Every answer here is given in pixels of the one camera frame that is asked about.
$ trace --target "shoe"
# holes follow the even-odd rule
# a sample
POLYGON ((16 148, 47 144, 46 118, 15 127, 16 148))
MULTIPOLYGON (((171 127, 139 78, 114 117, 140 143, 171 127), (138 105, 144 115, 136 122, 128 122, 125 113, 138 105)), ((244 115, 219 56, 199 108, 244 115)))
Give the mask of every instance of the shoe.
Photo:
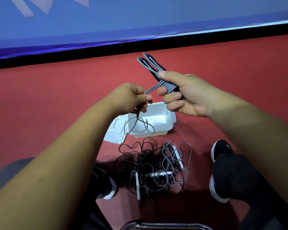
POLYGON ((211 148, 211 159, 213 162, 216 161, 216 158, 222 153, 234 153, 229 143, 223 139, 219 139, 212 145, 211 148))
MULTIPOLYGON (((223 139, 219 139, 216 142, 214 142, 214 144, 212 145, 212 148, 211 148, 212 161, 215 162, 217 157, 222 153, 234 153, 234 152, 233 152, 231 146, 229 145, 229 143, 227 143, 223 139)), ((210 190, 212 197, 216 201, 219 201, 221 203, 227 203, 228 202, 229 198, 224 197, 224 195, 222 195, 222 193, 217 189, 217 187, 214 183, 213 175, 211 175, 211 177, 210 177, 209 190, 210 190)))
POLYGON ((102 163, 96 162, 93 168, 93 174, 99 180, 101 185, 101 193, 98 195, 97 199, 110 199, 117 191, 117 185, 115 181, 108 175, 106 166, 102 163))

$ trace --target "white plastic container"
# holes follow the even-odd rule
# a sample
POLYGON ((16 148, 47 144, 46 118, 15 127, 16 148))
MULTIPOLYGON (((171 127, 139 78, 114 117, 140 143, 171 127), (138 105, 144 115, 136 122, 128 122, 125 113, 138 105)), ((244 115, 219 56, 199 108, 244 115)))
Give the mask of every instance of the white plastic container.
MULTIPOLYGON (((124 125, 127 120, 136 117, 135 114, 127 114, 127 115, 120 115, 113 122, 111 123, 104 140, 112 143, 122 144, 125 140, 125 133, 124 133, 124 125)), ((154 130, 151 126, 148 125, 148 131, 143 133, 135 133, 134 131, 143 131, 145 130, 144 123, 138 121, 135 125, 133 131, 130 135, 133 135, 135 138, 144 138, 150 136, 157 136, 157 135, 166 135, 169 130, 173 128, 173 123, 176 123, 176 116, 174 112, 170 112, 166 108, 166 104, 163 102, 157 102, 153 104, 148 104, 147 112, 140 113, 139 117, 141 117, 144 121, 148 121, 151 125, 155 128, 155 133, 153 134, 154 130)), ((129 132, 129 130, 134 126, 136 118, 130 120, 126 127, 125 131, 129 132)))

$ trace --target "red mat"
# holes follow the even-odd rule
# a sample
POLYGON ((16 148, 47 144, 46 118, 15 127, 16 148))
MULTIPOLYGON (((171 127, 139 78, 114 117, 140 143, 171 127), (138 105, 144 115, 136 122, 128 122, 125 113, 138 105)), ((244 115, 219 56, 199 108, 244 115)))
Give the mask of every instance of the red mat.
MULTIPOLYGON (((196 74, 288 121, 288 35, 149 53, 168 70, 196 74)), ((141 53, 1 69, 0 168, 38 155, 117 85, 154 85, 156 80, 136 61, 137 56, 141 53)), ((161 101, 156 92, 152 94, 154 101, 161 101)), ((214 201, 208 191, 212 164, 209 151, 220 138, 225 136, 208 119, 177 114, 172 133, 155 139, 159 143, 174 140, 174 144, 192 144, 188 194, 163 199, 157 206, 148 204, 139 211, 136 198, 121 191, 110 201, 98 201, 110 224, 122 225, 138 218, 166 221, 170 217, 215 229, 237 228, 236 216, 242 218, 246 205, 241 207, 241 202, 233 201, 232 209, 229 204, 214 201), (227 217, 213 221, 212 210, 225 210, 227 217)), ((125 142, 133 144, 136 139, 130 135, 125 142)), ((98 160, 113 161, 119 156, 118 145, 104 142, 98 160)))

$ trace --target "forearm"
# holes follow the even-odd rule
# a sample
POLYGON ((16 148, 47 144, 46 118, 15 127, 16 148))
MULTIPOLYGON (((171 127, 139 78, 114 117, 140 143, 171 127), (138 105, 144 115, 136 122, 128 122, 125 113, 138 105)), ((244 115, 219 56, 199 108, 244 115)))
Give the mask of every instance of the forearm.
POLYGON ((104 135, 115 118, 102 101, 0 190, 0 229, 65 229, 85 192, 104 135))
POLYGON ((288 203, 288 124, 228 93, 209 118, 288 203))

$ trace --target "pants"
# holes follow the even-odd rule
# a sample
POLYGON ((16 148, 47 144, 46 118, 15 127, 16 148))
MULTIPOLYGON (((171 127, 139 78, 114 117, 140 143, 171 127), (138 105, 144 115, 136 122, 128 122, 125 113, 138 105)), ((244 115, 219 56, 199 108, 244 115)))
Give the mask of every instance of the pants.
MULTIPOLYGON (((33 158, 15 161, 2 168, 0 170, 0 189, 31 160, 33 160, 33 158)), ((109 178, 103 176, 98 166, 99 164, 96 163, 88 187, 70 229, 112 230, 110 224, 105 219, 96 203, 96 198, 101 197, 100 194, 107 192, 109 185, 111 184, 109 178)))
POLYGON ((261 229, 273 217, 288 229, 287 203, 243 155, 219 155, 212 174, 220 197, 242 200, 250 205, 242 229, 261 229))

